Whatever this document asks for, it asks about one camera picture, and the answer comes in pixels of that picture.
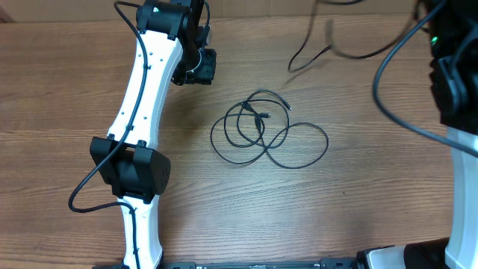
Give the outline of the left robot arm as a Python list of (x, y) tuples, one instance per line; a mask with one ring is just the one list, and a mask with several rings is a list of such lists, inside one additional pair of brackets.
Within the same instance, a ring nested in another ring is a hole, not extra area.
[(161, 113), (171, 84), (211, 84), (217, 54), (208, 48), (210, 24), (199, 24), (210, 10), (206, 1), (145, 1), (136, 10), (125, 96), (106, 137), (92, 139), (90, 155), (123, 215), (126, 250), (117, 267), (160, 268), (158, 203), (171, 171), (158, 151)]

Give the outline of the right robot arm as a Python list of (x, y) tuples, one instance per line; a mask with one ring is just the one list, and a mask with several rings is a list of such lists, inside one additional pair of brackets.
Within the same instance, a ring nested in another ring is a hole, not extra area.
[(426, 1), (432, 95), (452, 141), (453, 224), (449, 268), (477, 267), (477, 0)]

